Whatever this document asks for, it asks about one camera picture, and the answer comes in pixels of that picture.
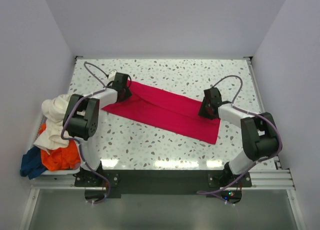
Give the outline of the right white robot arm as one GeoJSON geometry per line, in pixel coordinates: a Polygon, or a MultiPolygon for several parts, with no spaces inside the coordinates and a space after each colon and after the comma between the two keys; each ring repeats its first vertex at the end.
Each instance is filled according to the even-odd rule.
{"type": "Polygon", "coordinates": [[[253,113],[223,101],[216,87],[204,90],[198,115],[228,121],[241,130],[242,151],[224,165],[216,178],[219,187],[232,186],[257,163],[273,158],[282,150],[279,131],[269,112],[253,113]]]}

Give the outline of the magenta t shirt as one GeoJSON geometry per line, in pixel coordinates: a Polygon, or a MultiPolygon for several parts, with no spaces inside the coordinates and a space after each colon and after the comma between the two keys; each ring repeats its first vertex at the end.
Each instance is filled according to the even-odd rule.
{"type": "Polygon", "coordinates": [[[199,116],[201,102],[163,89],[132,82],[132,96],[103,111],[185,137],[216,144],[220,120],[199,116]]]}

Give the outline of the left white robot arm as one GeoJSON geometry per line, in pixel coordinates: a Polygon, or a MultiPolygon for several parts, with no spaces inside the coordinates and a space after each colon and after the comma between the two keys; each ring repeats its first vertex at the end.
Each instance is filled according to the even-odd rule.
{"type": "Polygon", "coordinates": [[[63,119],[61,138],[77,144],[80,167],[75,177],[76,187],[108,187],[103,176],[100,157],[93,136],[98,130],[100,110],[122,102],[132,96],[132,79],[128,74],[116,72],[101,90],[86,95],[72,94],[63,119]]]}

